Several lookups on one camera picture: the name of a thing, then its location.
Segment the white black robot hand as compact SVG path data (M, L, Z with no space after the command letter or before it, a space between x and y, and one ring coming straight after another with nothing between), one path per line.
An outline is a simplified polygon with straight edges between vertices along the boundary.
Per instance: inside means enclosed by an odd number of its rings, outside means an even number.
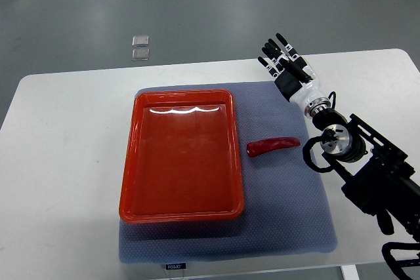
M260 64L274 80L282 96L312 119L322 110L333 107L334 102L320 90L320 80L309 63L296 49L277 33L262 47L265 57L258 57Z

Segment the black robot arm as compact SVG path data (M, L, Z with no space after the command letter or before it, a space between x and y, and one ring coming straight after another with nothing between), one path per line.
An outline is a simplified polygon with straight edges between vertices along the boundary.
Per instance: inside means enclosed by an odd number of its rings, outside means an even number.
M311 98L304 114L322 133L303 146L303 159L319 173L335 171L343 180L341 190L362 212L376 217L381 232L394 233L397 220L414 243L388 242L381 252L393 274L409 279L405 268L419 259L397 260L393 250L419 252L419 185L407 154L352 114L345 119L335 110L335 93Z

